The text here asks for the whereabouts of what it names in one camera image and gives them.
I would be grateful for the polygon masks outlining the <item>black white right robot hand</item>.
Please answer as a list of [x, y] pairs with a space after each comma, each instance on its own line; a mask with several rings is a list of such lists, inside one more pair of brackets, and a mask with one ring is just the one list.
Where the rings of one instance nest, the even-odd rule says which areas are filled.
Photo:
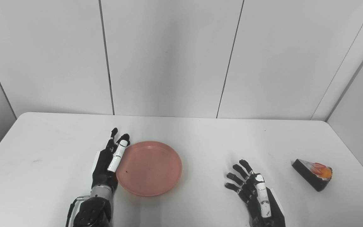
[[283, 210], [271, 189], [266, 186], [262, 174], [256, 173], [244, 159], [232, 168], [240, 176], [229, 172], [226, 177], [234, 183], [225, 183], [224, 186], [238, 194], [245, 203], [251, 227], [285, 227]]

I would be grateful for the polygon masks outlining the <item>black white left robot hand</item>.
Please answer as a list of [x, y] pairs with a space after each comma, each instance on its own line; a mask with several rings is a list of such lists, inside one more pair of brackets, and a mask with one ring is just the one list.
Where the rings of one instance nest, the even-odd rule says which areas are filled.
[[118, 133], [118, 128], [114, 128], [111, 131], [110, 139], [107, 142], [106, 147], [99, 152], [99, 156], [97, 159], [97, 163], [95, 165], [95, 169], [92, 173], [92, 186], [107, 186], [110, 188], [110, 190], [115, 192], [118, 185], [118, 180], [115, 171], [109, 170], [109, 165], [114, 159], [115, 153], [117, 149], [120, 147], [121, 141], [126, 141], [127, 146], [130, 145], [130, 136], [126, 133], [122, 136], [120, 136], [120, 139], [118, 141], [115, 141], [115, 136]]

